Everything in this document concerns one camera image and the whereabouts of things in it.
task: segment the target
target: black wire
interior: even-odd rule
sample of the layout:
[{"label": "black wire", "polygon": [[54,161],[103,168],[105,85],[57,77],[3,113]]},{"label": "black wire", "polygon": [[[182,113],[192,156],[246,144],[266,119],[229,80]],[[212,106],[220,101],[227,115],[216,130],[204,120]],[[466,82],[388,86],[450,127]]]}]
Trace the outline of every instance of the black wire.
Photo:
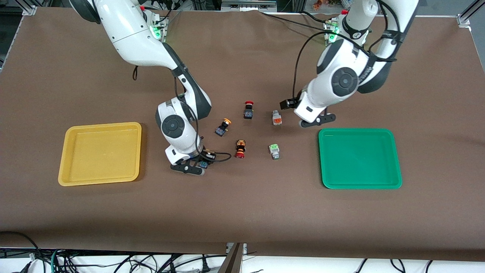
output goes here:
[{"label": "black wire", "polygon": [[401,26],[399,25],[399,20],[397,19],[397,15],[394,12],[394,10],[391,9],[391,7],[382,0],[375,0],[375,1],[389,10],[389,12],[392,14],[392,17],[394,17],[394,21],[396,21],[397,31],[401,32]]},{"label": "black wire", "polygon": [[208,258],[215,258],[215,257],[226,257],[227,255],[212,255],[212,256],[204,256],[204,257],[199,257],[199,258],[195,258],[195,259],[192,259],[192,260],[189,260],[189,261],[186,261],[186,262],[183,262],[183,263],[180,263],[176,266],[174,266],[172,269],[170,270],[174,270],[175,268],[179,267],[179,266],[182,266],[184,264],[188,264],[188,263],[191,263],[191,262],[194,262],[194,261],[198,261],[198,260],[202,260],[202,259],[208,259]]},{"label": "black wire", "polygon": [[122,262],[120,262],[118,264],[118,266],[116,267],[116,269],[113,271],[113,273],[118,272],[118,270],[121,268],[121,266],[123,266],[123,264],[125,264],[127,261],[129,261],[132,257],[133,257],[133,255],[129,255],[128,258],[126,258]]},{"label": "black wire", "polygon": [[431,265],[432,262],[433,260],[429,260],[428,264],[426,264],[426,270],[424,271],[425,273],[428,273],[429,266]]},{"label": "black wire", "polygon": [[310,18],[312,18],[313,20],[325,24],[324,20],[320,20],[320,19],[316,18],[315,16],[313,16],[311,13],[309,13],[307,11],[302,10],[300,13],[306,14],[306,15],[310,16]]},{"label": "black wire", "polygon": [[162,19],[160,19],[159,21],[155,21],[155,24],[158,24],[158,23],[162,22],[163,20],[167,19],[167,17],[170,16],[171,11],[172,11],[171,9],[168,10],[167,14]]},{"label": "black wire", "polygon": [[40,248],[37,246],[37,244],[29,236],[27,236],[27,235],[25,235],[21,232],[17,232],[17,231],[0,231],[0,235],[1,234],[18,235],[18,236],[22,236],[25,239],[27,239],[34,246],[34,248],[37,250],[37,253],[39,254],[39,259],[42,261],[42,265],[44,267],[44,273],[46,273],[46,264],[44,263],[44,261],[45,261],[45,259],[48,260],[49,258],[42,254],[42,252],[40,251]]},{"label": "black wire", "polygon": [[189,111],[191,112],[192,116],[194,117],[194,120],[195,120],[195,150],[197,151],[197,153],[202,158],[204,158],[205,160],[210,161],[210,162],[214,162],[214,163],[220,163],[220,162],[230,160],[231,157],[232,157],[232,155],[230,153],[212,152],[213,154],[225,154],[225,155],[227,155],[227,158],[217,160],[217,159],[208,158],[205,155],[203,155],[201,151],[199,151],[199,145],[197,144],[199,142],[199,121],[198,121],[198,118],[196,117],[195,112],[192,110],[192,108],[186,102],[182,101],[180,99],[180,97],[178,96],[178,93],[177,93],[177,78],[175,78],[175,77],[174,77],[174,84],[175,84],[175,97],[178,99],[178,101],[180,103],[185,104],[189,108]]},{"label": "black wire", "polygon": [[143,258],[141,261],[136,261],[135,260],[134,262],[136,262],[136,264],[134,264],[134,265],[131,266],[130,272],[135,271],[136,270],[136,267],[140,267],[140,266],[144,266],[146,268],[149,268],[150,269],[150,272],[156,272],[157,269],[153,269],[152,267],[150,267],[150,266],[148,266],[148,265],[146,265],[146,264],[143,263],[145,260],[149,259],[150,257],[153,258],[153,255],[148,255],[145,258]]},{"label": "black wire", "polygon": [[135,69],[133,69],[133,74],[131,75],[132,79],[136,81],[138,78],[138,66],[135,66]]},{"label": "black wire", "polygon": [[360,273],[360,271],[361,271],[361,270],[362,270],[362,268],[364,267],[365,262],[367,262],[367,259],[364,259],[364,260],[362,261],[362,263],[360,264],[360,266],[359,266],[359,268],[357,269],[356,273]]},{"label": "black wire", "polygon": [[309,26],[309,25],[306,25],[306,24],[303,24],[303,23],[291,21],[291,20],[288,20],[288,19],[285,19],[285,18],[281,18],[281,17],[278,17],[278,16],[274,16],[274,15],[271,15],[271,14],[267,14],[267,13],[263,13],[263,14],[266,15],[266,16],[269,16],[269,17],[273,17],[273,18],[276,18],[276,19],[279,19],[279,20],[287,21],[287,22],[290,22],[290,23],[293,23],[293,24],[297,24],[297,25],[300,25],[300,26],[304,26],[304,27],[308,27],[308,28],[312,28],[312,29],[316,29],[316,30],[320,30],[320,31],[325,30],[325,29],[321,29],[321,28],[314,27],[314,26]]},{"label": "black wire", "polygon": [[[379,6],[381,7],[382,15],[384,16],[384,21],[386,22],[386,27],[384,29],[388,29],[388,16],[387,16],[387,13],[384,10],[384,8],[382,7],[382,4],[381,3],[379,3]],[[371,44],[371,46],[369,47],[369,51],[372,51],[372,47],[375,46],[376,44],[378,44],[382,39],[383,39],[383,37],[380,36],[375,42],[373,42]]]},{"label": "black wire", "polygon": [[401,259],[398,259],[399,263],[401,264],[401,267],[403,269],[399,269],[395,264],[394,264],[394,259],[390,259],[391,261],[391,265],[399,272],[401,273],[406,273],[406,268],[404,267],[404,264],[403,264],[403,261],[401,261]]}]

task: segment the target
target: small electronic part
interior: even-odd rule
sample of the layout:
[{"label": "small electronic part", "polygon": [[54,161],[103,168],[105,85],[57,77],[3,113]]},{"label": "small electronic part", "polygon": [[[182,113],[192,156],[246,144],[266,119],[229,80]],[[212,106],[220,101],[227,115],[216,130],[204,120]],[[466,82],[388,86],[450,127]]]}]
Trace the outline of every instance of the small electronic part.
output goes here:
[{"label": "small electronic part", "polygon": [[281,125],[281,115],[278,113],[278,110],[273,111],[273,125]]},{"label": "small electronic part", "polygon": [[253,104],[252,101],[246,101],[246,108],[244,109],[244,118],[253,119]]},{"label": "small electronic part", "polygon": [[273,157],[273,160],[278,160],[279,159],[278,144],[271,144],[269,148],[270,148],[270,153],[271,153],[271,156]]},{"label": "small electronic part", "polygon": [[328,46],[329,44],[335,42],[337,40],[337,34],[340,33],[339,29],[339,22],[333,19],[325,20],[325,23],[323,24],[323,29],[325,30],[331,30],[335,32],[336,34],[325,34],[325,46]]},{"label": "small electronic part", "polygon": [[246,152],[246,141],[239,139],[236,142],[236,158],[244,158],[244,152]]},{"label": "small electronic part", "polygon": [[230,120],[224,119],[224,121],[221,123],[221,125],[219,127],[215,128],[215,133],[222,137],[227,132],[227,127],[230,124],[231,124]]}]

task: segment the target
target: brown paper sheet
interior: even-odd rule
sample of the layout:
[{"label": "brown paper sheet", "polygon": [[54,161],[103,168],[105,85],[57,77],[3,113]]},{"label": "brown paper sheet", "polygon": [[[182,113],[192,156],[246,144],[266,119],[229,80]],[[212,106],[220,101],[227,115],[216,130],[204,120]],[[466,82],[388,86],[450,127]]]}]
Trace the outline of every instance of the brown paper sheet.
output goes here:
[{"label": "brown paper sheet", "polygon": [[[383,25],[375,20],[369,41]],[[272,126],[312,33],[258,12],[184,12],[170,23],[167,42],[212,100],[199,123],[206,147],[233,153],[237,139],[247,143],[245,159],[195,177],[169,169],[155,124],[157,105],[174,96],[170,71],[139,68],[133,81],[102,26],[39,8],[0,74],[0,230],[50,248],[221,253],[239,241],[261,255],[485,260],[485,77],[470,32],[454,18],[416,18],[385,85],[329,108],[337,121],[328,127],[394,133],[398,190],[326,189],[320,128],[299,128],[290,110]],[[315,76],[322,50],[322,38],[308,44],[298,88]],[[253,120],[243,119],[246,100]],[[233,123],[221,138],[213,130],[223,118]],[[144,125],[137,181],[58,184],[69,127],[126,121]]]}]

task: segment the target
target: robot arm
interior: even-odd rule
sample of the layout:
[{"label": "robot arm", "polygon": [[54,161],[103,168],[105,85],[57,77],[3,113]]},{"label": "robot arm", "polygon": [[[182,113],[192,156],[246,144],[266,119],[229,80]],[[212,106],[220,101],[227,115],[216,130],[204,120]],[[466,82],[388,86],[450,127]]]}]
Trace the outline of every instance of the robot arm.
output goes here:
[{"label": "robot arm", "polygon": [[197,156],[202,140],[190,125],[209,115],[211,102],[175,51],[158,32],[160,16],[140,7],[141,0],[69,0],[84,19],[102,23],[120,56],[136,66],[169,68],[186,92],[158,106],[155,119],[170,143],[165,153],[172,165]]},{"label": "robot arm", "polygon": [[[302,119],[302,127],[333,121],[335,115],[326,114],[329,105],[349,98],[356,91],[373,92],[386,81],[391,62],[380,61],[380,58],[395,57],[414,18],[418,0],[380,2],[388,14],[388,27],[376,54],[368,56],[350,41],[339,37],[323,51],[317,63],[317,77],[302,89],[298,105],[291,105],[290,100],[281,103],[282,109],[296,107],[294,112]],[[337,18],[340,34],[362,45],[377,9],[375,0],[354,1],[349,13]]]}]

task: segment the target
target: metal frame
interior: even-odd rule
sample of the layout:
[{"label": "metal frame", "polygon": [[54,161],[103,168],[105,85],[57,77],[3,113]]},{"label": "metal frame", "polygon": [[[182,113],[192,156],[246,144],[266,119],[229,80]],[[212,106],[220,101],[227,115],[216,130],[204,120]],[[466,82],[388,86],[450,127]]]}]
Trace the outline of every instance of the metal frame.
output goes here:
[{"label": "metal frame", "polygon": [[52,4],[52,0],[15,0],[15,2],[23,10],[23,16],[32,16],[37,7],[49,7]]},{"label": "metal frame", "polygon": [[193,0],[194,10],[207,10],[206,2],[207,0]]},{"label": "metal frame", "polygon": [[293,0],[293,11],[294,12],[299,12],[303,10],[305,7],[305,4],[307,3],[307,0]]},{"label": "metal frame", "polygon": [[470,26],[470,17],[474,15],[481,7],[485,5],[485,0],[475,0],[470,4],[462,13],[458,14],[456,21],[460,28],[466,28]]},{"label": "metal frame", "polygon": [[234,243],[217,273],[239,273],[246,247],[244,243]]},{"label": "metal frame", "polygon": [[3,71],[3,66],[5,65],[5,63],[7,63],[8,54],[10,54],[10,51],[14,46],[15,39],[17,38],[17,34],[18,34],[18,31],[20,30],[20,26],[22,25],[23,20],[24,20],[24,17],[22,16],[22,18],[20,19],[20,23],[18,24],[17,31],[15,31],[14,39],[12,39],[12,43],[10,44],[7,54],[5,55],[5,60],[3,61],[3,64],[0,66],[0,73]]}]

